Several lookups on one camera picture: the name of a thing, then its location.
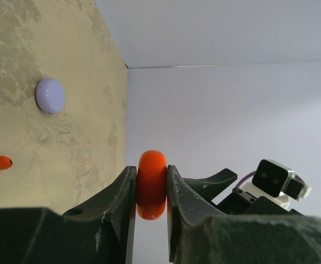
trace white ceiling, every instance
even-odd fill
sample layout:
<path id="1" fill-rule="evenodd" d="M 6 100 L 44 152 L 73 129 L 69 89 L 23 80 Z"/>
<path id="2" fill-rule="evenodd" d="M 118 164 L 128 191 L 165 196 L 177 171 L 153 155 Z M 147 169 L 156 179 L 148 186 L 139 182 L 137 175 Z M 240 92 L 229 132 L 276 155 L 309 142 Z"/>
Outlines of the white ceiling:
<path id="1" fill-rule="evenodd" d="M 129 68 L 321 61 L 321 0 L 97 0 Z"/>

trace orange wheel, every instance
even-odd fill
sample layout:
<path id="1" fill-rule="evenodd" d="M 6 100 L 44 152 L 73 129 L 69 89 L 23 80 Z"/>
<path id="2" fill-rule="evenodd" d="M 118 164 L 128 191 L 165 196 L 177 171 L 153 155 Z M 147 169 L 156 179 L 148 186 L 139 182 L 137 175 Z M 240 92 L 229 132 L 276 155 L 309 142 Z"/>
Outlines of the orange wheel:
<path id="1" fill-rule="evenodd" d="M 167 195 L 167 160 L 156 150 L 141 155 L 137 172 L 137 213 L 146 220 L 159 218 Z"/>

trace black plastic part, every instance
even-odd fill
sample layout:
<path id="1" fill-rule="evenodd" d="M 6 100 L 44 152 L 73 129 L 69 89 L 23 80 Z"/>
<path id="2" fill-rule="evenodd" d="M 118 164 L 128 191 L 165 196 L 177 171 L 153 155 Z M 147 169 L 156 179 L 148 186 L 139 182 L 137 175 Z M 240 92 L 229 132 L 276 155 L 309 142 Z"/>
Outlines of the black plastic part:
<path id="1" fill-rule="evenodd" d="M 291 198 L 297 200 L 303 186 L 304 186 L 303 183 L 297 181 L 296 179 L 291 179 L 284 193 L 289 195 Z"/>
<path id="2" fill-rule="evenodd" d="M 289 212 L 268 198 L 261 196 L 250 207 L 242 212 L 243 215 L 286 215 Z"/>
<path id="3" fill-rule="evenodd" d="M 223 169 L 217 174 L 205 179 L 184 178 L 184 182 L 206 201 L 212 201 L 236 180 L 237 174 L 229 169 Z"/>
<path id="4" fill-rule="evenodd" d="M 167 192 L 175 264 L 321 263 L 321 219 L 261 198 L 245 214 L 227 215 L 194 192 L 175 166 L 168 167 Z"/>
<path id="5" fill-rule="evenodd" d="M 131 263 L 136 167 L 60 216 L 47 208 L 0 209 L 0 264 Z"/>
<path id="6" fill-rule="evenodd" d="M 270 196 L 278 197 L 287 180 L 290 180 L 288 171 L 264 159 L 259 163 L 252 184 Z"/>

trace small hole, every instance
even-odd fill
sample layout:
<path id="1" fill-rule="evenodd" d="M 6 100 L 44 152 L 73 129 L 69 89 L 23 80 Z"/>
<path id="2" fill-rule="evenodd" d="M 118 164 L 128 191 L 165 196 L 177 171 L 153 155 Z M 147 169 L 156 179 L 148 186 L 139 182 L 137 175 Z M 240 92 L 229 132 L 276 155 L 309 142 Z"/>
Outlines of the small hole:
<path id="1" fill-rule="evenodd" d="M 73 208 L 73 209 L 70 209 L 70 210 L 66 211 L 66 213 L 64 215 L 65 216 L 77 216 L 77 215 L 82 214 L 83 212 L 84 211 L 82 209 Z"/>

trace scratch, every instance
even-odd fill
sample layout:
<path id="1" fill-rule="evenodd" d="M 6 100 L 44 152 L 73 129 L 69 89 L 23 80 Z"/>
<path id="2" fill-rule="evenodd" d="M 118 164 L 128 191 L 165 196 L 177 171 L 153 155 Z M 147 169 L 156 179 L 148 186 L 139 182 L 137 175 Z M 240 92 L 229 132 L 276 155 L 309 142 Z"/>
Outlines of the scratch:
<path id="1" fill-rule="evenodd" d="M 27 260 L 28 260 L 29 257 L 30 257 L 31 250 L 32 250 L 32 248 L 33 248 L 34 245 L 35 245 L 36 238 L 37 238 L 38 234 L 40 233 L 40 230 L 41 230 L 41 228 L 42 228 L 42 226 L 43 226 L 43 223 L 44 223 L 44 221 L 45 221 L 45 216 L 46 216 L 46 210 L 42 210 L 41 217 L 40 217 L 40 219 L 38 220 L 38 223 L 37 223 L 35 232 L 34 232 L 32 238 L 31 238 L 31 241 L 30 241 L 30 243 L 29 243 L 29 247 L 28 247 L 27 250 L 26 250 L 25 256 L 24 256 L 23 261 L 21 262 L 21 264 L 27 263 Z"/>

